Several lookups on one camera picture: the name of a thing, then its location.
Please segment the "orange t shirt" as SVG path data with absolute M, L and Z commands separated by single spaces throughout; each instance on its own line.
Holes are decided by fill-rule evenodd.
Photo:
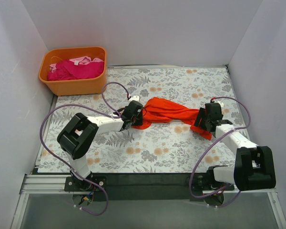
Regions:
M 194 126 L 199 109 L 187 108 L 181 104 L 158 97 L 148 100 L 144 107 L 143 124 L 135 126 L 135 129 L 144 130 L 149 128 L 153 123 L 169 123 L 174 120 L 179 120 L 189 125 L 193 132 L 198 133 L 203 138 L 207 140 L 211 140 L 212 138 L 210 132 Z

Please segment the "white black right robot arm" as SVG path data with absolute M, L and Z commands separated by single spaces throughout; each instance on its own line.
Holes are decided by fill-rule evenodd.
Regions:
M 219 103 L 209 102 L 200 108 L 194 126 L 211 133 L 235 156 L 233 167 L 212 166 L 207 172 L 195 175 L 195 185 L 207 185 L 215 190 L 222 184 L 232 184 L 241 191 L 272 189 L 276 186 L 272 150 L 242 135 L 232 122 L 223 118 Z

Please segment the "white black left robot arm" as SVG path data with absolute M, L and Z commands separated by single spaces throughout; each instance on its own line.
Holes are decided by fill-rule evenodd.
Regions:
M 120 132 L 143 124 L 143 105 L 140 102 L 132 100 L 118 111 L 122 114 L 115 112 L 109 117 L 77 113 L 57 137 L 72 167 L 72 182 L 82 191 L 88 190 L 92 185 L 92 172 L 88 167 L 86 154 L 94 138 L 100 134 Z

